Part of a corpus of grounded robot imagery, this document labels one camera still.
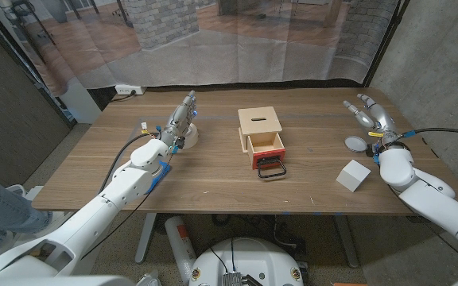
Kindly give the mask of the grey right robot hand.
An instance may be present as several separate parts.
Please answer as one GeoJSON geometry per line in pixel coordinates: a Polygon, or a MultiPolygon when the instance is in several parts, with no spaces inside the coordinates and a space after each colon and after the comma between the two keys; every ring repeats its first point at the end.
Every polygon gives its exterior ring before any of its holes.
{"type": "Polygon", "coordinates": [[[386,110],[375,100],[365,94],[357,94],[357,98],[364,103],[364,107],[371,114],[367,115],[350,102],[344,100],[343,105],[355,115],[357,122],[368,130],[373,130],[376,133],[382,133],[382,142],[385,145],[389,145],[393,141],[398,140],[398,129],[395,126],[394,120],[386,112],[386,110]]]}

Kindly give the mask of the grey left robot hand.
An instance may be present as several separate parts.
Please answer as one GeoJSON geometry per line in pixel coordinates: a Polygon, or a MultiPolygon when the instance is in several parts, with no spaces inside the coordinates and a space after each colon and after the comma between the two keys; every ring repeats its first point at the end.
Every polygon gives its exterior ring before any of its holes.
{"type": "Polygon", "coordinates": [[[188,128],[196,116],[195,91],[190,91],[183,102],[170,115],[167,124],[161,131],[161,141],[167,146],[184,148],[188,128]]]}

